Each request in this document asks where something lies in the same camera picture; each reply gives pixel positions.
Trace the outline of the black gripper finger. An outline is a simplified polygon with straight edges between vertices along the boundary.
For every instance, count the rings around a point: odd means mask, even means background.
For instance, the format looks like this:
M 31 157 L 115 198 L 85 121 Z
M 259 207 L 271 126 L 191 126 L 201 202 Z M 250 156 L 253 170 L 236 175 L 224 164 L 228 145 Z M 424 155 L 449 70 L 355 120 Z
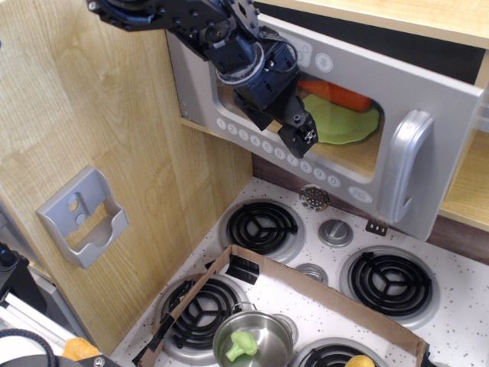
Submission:
M 283 125 L 278 135 L 295 158 L 303 158 L 305 153 L 319 142 L 314 121 L 306 122 L 299 128 Z

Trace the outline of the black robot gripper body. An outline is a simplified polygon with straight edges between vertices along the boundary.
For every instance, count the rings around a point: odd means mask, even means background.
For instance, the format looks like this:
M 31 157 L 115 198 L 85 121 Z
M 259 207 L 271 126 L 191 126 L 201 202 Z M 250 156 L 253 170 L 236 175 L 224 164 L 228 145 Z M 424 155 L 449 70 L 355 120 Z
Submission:
M 234 72 L 217 72 L 233 89 L 233 103 L 261 131 L 276 121 L 301 127 L 314 121 L 296 94 L 300 69 L 296 48 L 285 40 L 265 40 L 254 45 L 255 61 Z

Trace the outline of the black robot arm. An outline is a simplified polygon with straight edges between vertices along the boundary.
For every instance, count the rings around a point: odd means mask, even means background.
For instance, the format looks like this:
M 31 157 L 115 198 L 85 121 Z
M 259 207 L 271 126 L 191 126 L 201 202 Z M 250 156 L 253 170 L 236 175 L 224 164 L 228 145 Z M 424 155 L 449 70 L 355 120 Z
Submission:
M 88 1 L 99 19 L 124 31 L 174 34 L 233 89 L 233 103 L 260 129 L 272 121 L 296 158 L 318 142 L 316 123 L 296 94 L 298 52 L 259 23 L 252 1 Z

